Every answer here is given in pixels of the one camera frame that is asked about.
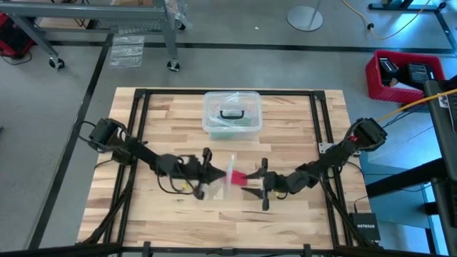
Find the clear plastic bin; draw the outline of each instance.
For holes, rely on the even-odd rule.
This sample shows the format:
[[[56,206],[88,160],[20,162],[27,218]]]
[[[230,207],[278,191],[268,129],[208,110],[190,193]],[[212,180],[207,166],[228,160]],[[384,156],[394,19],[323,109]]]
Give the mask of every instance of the clear plastic bin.
[[[203,130],[211,139],[249,139],[262,129],[262,99],[257,92],[208,92]]]

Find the caster wheel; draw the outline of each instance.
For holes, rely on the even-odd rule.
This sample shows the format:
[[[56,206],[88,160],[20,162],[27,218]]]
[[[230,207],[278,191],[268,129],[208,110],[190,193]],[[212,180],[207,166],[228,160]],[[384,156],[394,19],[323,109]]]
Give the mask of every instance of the caster wheel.
[[[439,5],[438,5],[438,9],[444,9],[446,7],[446,3],[445,2],[441,2]]]
[[[178,25],[178,29],[179,30],[185,30],[186,26],[180,22],[179,25]]]
[[[56,68],[56,64],[51,60],[49,59],[49,65],[52,67],[52,68]],[[57,61],[57,69],[62,69],[65,67],[65,62],[64,60],[60,59]]]
[[[176,62],[176,61],[169,61],[167,64],[166,64],[166,68],[169,69],[170,71],[175,71],[175,72],[178,72],[179,71],[179,64]]]

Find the gray cart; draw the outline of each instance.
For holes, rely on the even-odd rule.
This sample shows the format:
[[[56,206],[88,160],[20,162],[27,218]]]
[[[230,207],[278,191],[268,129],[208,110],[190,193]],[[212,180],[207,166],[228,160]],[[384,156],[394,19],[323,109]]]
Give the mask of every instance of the gray cart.
[[[148,24],[141,26],[140,29],[132,29],[132,34],[161,34],[164,36],[166,49],[170,56],[167,68],[171,71],[179,71],[178,49],[176,48],[177,29],[184,29],[174,18],[169,18],[164,0],[155,0],[155,6],[113,6],[113,5],[88,5],[88,4],[53,4],[53,3],[35,3],[35,2],[12,2],[9,0],[0,0],[0,11],[9,15],[9,17],[20,26],[46,53],[49,54],[49,65],[55,69],[65,67],[63,60],[52,47],[51,43],[44,37],[44,31],[34,26],[26,17],[56,17],[56,18],[74,18],[74,19],[96,19],[99,21],[108,21],[107,24],[119,25],[124,22],[129,26],[138,26],[138,24]],[[97,29],[104,33],[116,34],[119,28],[111,27],[110,29]]]

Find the concrete floor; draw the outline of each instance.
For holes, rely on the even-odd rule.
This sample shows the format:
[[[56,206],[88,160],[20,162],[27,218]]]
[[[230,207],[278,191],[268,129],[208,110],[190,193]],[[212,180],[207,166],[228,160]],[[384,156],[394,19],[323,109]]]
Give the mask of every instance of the concrete floor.
[[[379,34],[395,31],[413,15],[368,11],[366,1],[349,2],[376,23]],[[433,14],[421,14],[404,34],[387,41],[377,41],[372,35],[366,34],[361,20],[354,13],[340,1],[334,0],[323,0],[321,12],[324,25],[318,31],[305,33],[292,29],[286,22],[286,12],[299,4],[313,6],[315,1],[195,0],[189,4],[189,18],[194,27],[180,34],[178,41],[450,47]],[[453,32],[457,21],[448,17],[453,17],[452,14],[455,16],[454,10],[451,6],[444,14]],[[102,40],[104,36],[49,34],[49,38]],[[161,39],[148,36],[147,40]],[[27,244],[101,50],[92,46],[62,46],[57,49],[67,65],[58,73],[48,67],[47,56],[37,47],[31,50],[34,59],[30,63],[9,66],[0,61],[0,126],[4,127],[0,134],[0,231],[8,231],[0,233],[0,251],[20,249]],[[112,69],[107,66],[108,62],[105,63],[86,120],[97,121],[108,115],[118,86],[280,88],[285,81],[283,87],[286,88],[343,90],[352,121],[361,116],[379,117],[398,105],[372,100],[367,96],[365,65],[372,56],[315,51],[179,49],[181,71],[172,73],[165,69],[168,61],[165,49],[144,49],[141,67]],[[457,59],[454,56],[440,57],[446,76],[449,78],[457,74]],[[403,141],[408,143],[397,147],[386,144],[376,155],[368,156],[368,161],[374,164],[388,163],[397,168],[409,168],[428,161],[426,158],[436,154],[433,130],[416,135],[426,129],[430,122],[428,114],[413,114],[402,123],[398,122],[397,126],[390,127],[390,135],[401,135],[407,138]],[[428,151],[407,151],[411,145]],[[77,143],[42,247],[70,245],[76,240],[96,158],[96,153],[88,146]],[[403,160],[406,158],[415,162],[405,163]],[[372,209],[382,208],[386,201],[388,199],[380,203],[372,202]],[[397,226],[390,223],[395,221],[394,218],[381,220],[385,247],[419,252],[428,250],[424,235],[410,227],[420,225],[397,221],[410,225]],[[423,243],[411,245],[411,240],[408,240],[411,237],[411,240]]]

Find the wooden table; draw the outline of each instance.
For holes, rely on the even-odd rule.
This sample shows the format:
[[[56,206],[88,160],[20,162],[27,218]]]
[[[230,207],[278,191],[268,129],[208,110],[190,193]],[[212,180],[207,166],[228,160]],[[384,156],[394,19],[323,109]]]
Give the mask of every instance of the wooden table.
[[[118,88],[110,118],[128,123],[135,88]],[[333,136],[338,142],[350,126],[342,91],[326,91]],[[225,169],[235,154],[236,170],[252,173],[263,157],[269,170],[289,174],[305,162],[318,159],[309,97],[262,96],[263,129],[251,141],[211,141],[201,127],[203,95],[152,95],[147,113],[144,141],[158,154],[195,154],[201,157],[204,147],[213,151],[214,166]],[[322,134],[325,128],[321,107],[318,114]],[[139,114],[136,115],[137,131]],[[99,162],[111,154],[101,154]],[[111,202],[118,164],[111,162],[94,172],[89,198],[79,231],[82,241],[100,224]],[[341,173],[348,210],[353,202],[366,195],[361,172],[346,165]],[[170,189],[169,181],[162,184]],[[260,181],[250,181],[260,186]],[[142,161],[136,172],[125,246],[155,247],[237,247],[332,249],[325,198],[320,185],[277,200],[270,196],[270,210],[261,210],[261,201],[233,186],[227,200],[198,201],[193,196],[166,194],[157,185],[156,175]],[[369,212],[365,198],[357,202],[360,212]],[[341,219],[336,213],[338,237],[344,244]],[[119,219],[112,241],[116,240]]]

